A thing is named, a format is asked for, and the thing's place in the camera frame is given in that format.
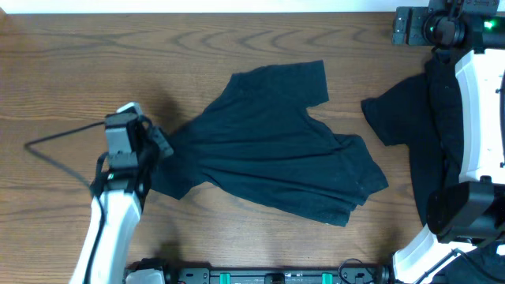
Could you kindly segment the dark green t-shirt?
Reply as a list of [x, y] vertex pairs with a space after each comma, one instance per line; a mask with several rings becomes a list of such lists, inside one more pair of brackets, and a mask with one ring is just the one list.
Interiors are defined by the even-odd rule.
[[309, 115], [329, 100], [324, 63], [235, 73], [201, 115], [170, 133], [152, 187], [175, 199], [209, 182], [236, 197], [345, 226], [387, 179], [358, 135]]

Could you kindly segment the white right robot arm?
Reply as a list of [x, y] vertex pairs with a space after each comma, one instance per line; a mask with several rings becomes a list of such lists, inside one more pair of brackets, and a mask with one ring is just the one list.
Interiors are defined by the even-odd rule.
[[430, 283], [453, 260], [504, 239], [504, 19], [497, 1], [399, 6], [395, 45], [448, 50], [462, 97], [459, 183], [429, 197], [427, 223], [392, 256], [390, 283]]

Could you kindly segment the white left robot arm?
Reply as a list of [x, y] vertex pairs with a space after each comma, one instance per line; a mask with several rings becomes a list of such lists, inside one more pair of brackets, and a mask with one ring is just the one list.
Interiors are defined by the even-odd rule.
[[144, 115], [111, 114], [104, 124], [108, 151], [97, 159], [90, 225], [71, 283], [122, 282], [152, 171], [173, 152]]

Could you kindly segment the pile of black clothes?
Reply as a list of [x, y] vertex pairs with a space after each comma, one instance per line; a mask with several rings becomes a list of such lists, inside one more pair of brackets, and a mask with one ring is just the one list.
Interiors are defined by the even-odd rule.
[[[383, 144], [408, 147], [413, 193], [424, 227], [429, 197], [457, 185], [462, 168], [462, 97], [455, 64], [436, 56], [423, 74], [364, 100], [361, 109]], [[458, 257], [439, 272], [455, 283], [503, 282], [504, 239]]]

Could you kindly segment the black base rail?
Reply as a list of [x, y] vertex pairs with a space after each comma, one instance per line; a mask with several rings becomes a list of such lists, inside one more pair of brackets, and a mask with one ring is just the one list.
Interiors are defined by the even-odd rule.
[[129, 265], [125, 284], [391, 284], [387, 265], [346, 260], [337, 267], [225, 268], [208, 263], [175, 265], [161, 259], [143, 259]]

